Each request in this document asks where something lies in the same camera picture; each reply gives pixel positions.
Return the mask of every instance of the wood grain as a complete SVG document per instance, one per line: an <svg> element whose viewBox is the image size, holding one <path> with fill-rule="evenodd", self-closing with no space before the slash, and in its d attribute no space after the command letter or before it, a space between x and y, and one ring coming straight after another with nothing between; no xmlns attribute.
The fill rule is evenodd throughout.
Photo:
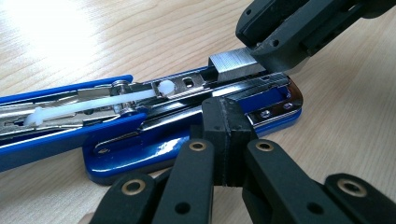
<svg viewBox="0 0 396 224"><path fill-rule="evenodd" d="M3 0L0 95L134 74L135 81L204 66L240 48L249 1ZM278 142L315 180L357 175L396 200L396 10L360 20L292 76L304 113ZM80 149L0 174L0 223L77 223L107 187ZM213 222L249 223L240 189L215 188Z"/></svg>

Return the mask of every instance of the blue stapler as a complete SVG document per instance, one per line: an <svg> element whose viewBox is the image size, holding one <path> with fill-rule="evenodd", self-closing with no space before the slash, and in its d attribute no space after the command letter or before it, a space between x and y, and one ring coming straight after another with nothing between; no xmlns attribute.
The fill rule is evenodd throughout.
<svg viewBox="0 0 396 224"><path fill-rule="evenodd" d="M209 97L237 101L259 135L290 126L303 104L289 77L268 73L247 49L143 83L123 76L3 97L0 172L77 147L99 184L171 166Z"/></svg>

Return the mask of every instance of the white plastic part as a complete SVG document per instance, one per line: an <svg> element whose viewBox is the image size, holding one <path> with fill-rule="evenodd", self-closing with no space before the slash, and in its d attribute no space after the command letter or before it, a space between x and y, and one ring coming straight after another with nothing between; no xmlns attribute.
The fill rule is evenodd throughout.
<svg viewBox="0 0 396 224"><path fill-rule="evenodd" d="M158 86L159 91L163 95L170 94L175 89L175 84L172 81L162 81ZM52 107L48 109L43 109L40 106L35 108L35 112L30 114L23 122L24 126L34 125L38 126L43 123L45 119L54 119L57 117L65 116L68 114L73 114L78 111L84 111L88 109L95 109L102 106L117 105L126 102L143 100L150 97L156 96L154 90L140 91L135 93L128 93L118 96L112 96L107 98L101 98L91 101L85 101L80 103L75 103L71 105L60 105L57 107Z"/></svg>

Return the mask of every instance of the wooden table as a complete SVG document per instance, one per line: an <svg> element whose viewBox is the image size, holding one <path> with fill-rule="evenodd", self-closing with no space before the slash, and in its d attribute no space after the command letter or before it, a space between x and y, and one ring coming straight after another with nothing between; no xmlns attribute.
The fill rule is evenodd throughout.
<svg viewBox="0 0 396 224"><path fill-rule="evenodd" d="M243 47L249 1L4 0L0 95L134 74L135 81L207 64ZM266 136L318 182L359 176L396 201L396 10L360 20L292 79L304 95L293 127ZM0 223L77 223L107 187L80 149L0 174ZM215 188L213 222L249 223L240 189Z"/></svg>

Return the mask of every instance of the metal rivet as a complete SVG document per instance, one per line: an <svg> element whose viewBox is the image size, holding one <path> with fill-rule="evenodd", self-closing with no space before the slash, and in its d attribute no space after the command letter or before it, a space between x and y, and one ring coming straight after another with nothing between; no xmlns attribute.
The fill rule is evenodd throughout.
<svg viewBox="0 0 396 224"><path fill-rule="evenodd" d="M202 142L192 142L189 144L191 150L202 151L206 149L206 144Z"/></svg>
<svg viewBox="0 0 396 224"><path fill-rule="evenodd" d="M141 179L132 179L127 181L125 184L122 185L122 193L125 195L136 195L143 191L146 187L146 183Z"/></svg>
<svg viewBox="0 0 396 224"><path fill-rule="evenodd" d="M107 148L102 148L102 149L100 149L99 151L98 151L98 153L99 154L105 154L105 153L107 153L107 152L109 152L110 150L109 149L107 149Z"/></svg>
<svg viewBox="0 0 396 224"><path fill-rule="evenodd" d="M274 147L271 144L266 143L266 142L258 142L258 143L256 143L256 148L258 150L261 150L261 151L272 151L272 150L274 150Z"/></svg>
<svg viewBox="0 0 396 224"><path fill-rule="evenodd" d="M264 110L260 113L260 116L262 116L262 118L266 119L271 116L271 112L269 110Z"/></svg>
<svg viewBox="0 0 396 224"><path fill-rule="evenodd" d="M291 109L292 107L293 107L292 103L287 103L287 104L283 105L284 109Z"/></svg>
<svg viewBox="0 0 396 224"><path fill-rule="evenodd" d="M364 186L350 179L339 179L337 186L343 192L354 197L363 198L367 195L367 190Z"/></svg>

